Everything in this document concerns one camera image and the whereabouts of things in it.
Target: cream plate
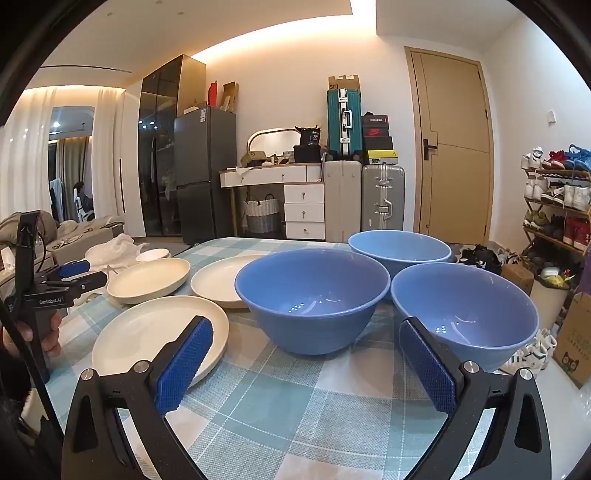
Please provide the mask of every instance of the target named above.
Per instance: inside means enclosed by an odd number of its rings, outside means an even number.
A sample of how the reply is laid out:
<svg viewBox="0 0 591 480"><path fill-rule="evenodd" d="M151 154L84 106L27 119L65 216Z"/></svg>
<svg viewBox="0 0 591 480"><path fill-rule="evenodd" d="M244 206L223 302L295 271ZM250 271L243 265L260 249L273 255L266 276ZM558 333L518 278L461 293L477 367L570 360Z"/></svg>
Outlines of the cream plate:
<svg viewBox="0 0 591 480"><path fill-rule="evenodd" d="M189 276L191 264L182 258L160 258L123 270L107 283L107 293L120 303L137 304L164 297Z"/></svg>
<svg viewBox="0 0 591 480"><path fill-rule="evenodd" d="M152 361L161 348L178 338L195 315L212 323L213 345L191 385L207 375L222 357L230 325L214 302L175 295L147 301L126 310L108 324L92 349L92 368L99 375L127 372L140 360Z"/></svg>
<svg viewBox="0 0 591 480"><path fill-rule="evenodd" d="M240 255L224 258L199 270L191 279L191 289L200 297L217 303L226 309L246 308L234 289L238 272L261 255Z"/></svg>
<svg viewBox="0 0 591 480"><path fill-rule="evenodd" d="M170 251L168 251L168 248L154 248L153 250L148 250L139 254L135 259L138 262L151 262L152 260L168 257L170 257Z"/></svg>

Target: blue gripper pad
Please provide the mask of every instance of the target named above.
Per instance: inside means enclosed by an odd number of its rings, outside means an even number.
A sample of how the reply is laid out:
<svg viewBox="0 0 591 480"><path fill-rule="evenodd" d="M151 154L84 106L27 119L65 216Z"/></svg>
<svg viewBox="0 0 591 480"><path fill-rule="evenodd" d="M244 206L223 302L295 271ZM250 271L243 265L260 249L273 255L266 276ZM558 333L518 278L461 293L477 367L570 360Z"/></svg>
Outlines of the blue gripper pad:
<svg viewBox="0 0 591 480"><path fill-rule="evenodd" d="M212 343L212 323L203 318L158 379L154 404L161 415L178 408Z"/></svg>
<svg viewBox="0 0 591 480"><path fill-rule="evenodd" d="M70 278L74 275L80 275L90 270L90 263L88 260L82 260L80 262L67 263L60 268L61 278Z"/></svg>
<svg viewBox="0 0 591 480"><path fill-rule="evenodd" d="M453 415L457 400L452 376L408 321L400 326L400 345L435 409Z"/></svg>

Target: wooden door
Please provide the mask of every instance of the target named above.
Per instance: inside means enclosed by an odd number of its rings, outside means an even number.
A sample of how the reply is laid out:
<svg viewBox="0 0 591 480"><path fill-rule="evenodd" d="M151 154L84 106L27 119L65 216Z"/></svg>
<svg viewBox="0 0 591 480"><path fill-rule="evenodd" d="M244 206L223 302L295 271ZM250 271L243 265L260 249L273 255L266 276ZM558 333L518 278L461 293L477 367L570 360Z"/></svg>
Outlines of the wooden door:
<svg viewBox="0 0 591 480"><path fill-rule="evenodd" d="M418 231L448 243L484 243L493 155L479 65L436 52L412 51L411 59L421 129Z"/></svg>

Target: blue bowl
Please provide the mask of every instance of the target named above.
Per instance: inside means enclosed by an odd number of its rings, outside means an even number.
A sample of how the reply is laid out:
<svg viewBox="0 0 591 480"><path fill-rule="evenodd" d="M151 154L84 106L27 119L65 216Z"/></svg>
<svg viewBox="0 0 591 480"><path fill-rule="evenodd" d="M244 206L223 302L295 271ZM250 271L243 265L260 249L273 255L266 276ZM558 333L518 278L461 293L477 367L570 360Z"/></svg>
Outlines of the blue bowl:
<svg viewBox="0 0 591 480"><path fill-rule="evenodd" d="M494 273L462 264L431 263L402 270L392 280L394 304L417 317L463 362L494 371L538 331L530 298Z"/></svg>
<svg viewBox="0 0 591 480"><path fill-rule="evenodd" d="M411 265L447 262L452 249L441 240L420 233L402 230L368 230L349 238L349 246L363 255L375 258L394 278Z"/></svg>
<svg viewBox="0 0 591 480"><path fill-rule="evenodd" d="M388 293L390 275L364 255L304 248L249 263L234 285L273 342L321 355L355 341Z"/></svg>

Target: door frame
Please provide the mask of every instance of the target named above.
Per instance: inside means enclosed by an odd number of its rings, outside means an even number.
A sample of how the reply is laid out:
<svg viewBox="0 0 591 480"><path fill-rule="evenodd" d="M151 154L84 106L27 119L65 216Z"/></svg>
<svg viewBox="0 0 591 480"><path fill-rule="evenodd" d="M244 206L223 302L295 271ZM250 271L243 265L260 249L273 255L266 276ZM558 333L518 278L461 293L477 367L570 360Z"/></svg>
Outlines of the door frame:
<svg viewBox="0 0 591 480"><path fill-rule="evenodd" d="M414 116L414 140L415 140L415 194L414 194L414 224L413 231L418 232L421 221L421 202L423 201L423 135L421 131L421 115L418 105L418 90L417 81L415 78L413 53L427 53L429 55L436 55L439 57L445 57L447 59L459 60L465 63L470 63L478 67L480 73L480 81L482 82L482 91L484 92L484 101L486 110L488 111L488 136L491 151L491 177L489 179L489 199L488 199L488 216L486 218L486 233L484 241L488 241L491 234L491 220L492 220L492 199L494 194L495 186L495 144L493 141L492 131L492 112L491 104L488 98L488 90L486 88L486 81L484 78L484 72L482 71L482 65L477 60L466 59L464 57L458 57L457 55L451 55L449 53L443 53L434 50L425 50L423 48L404 47L404 52L407 58L408 64L408 75L410 78L410 89L413 97L413 116Z"/></svg>

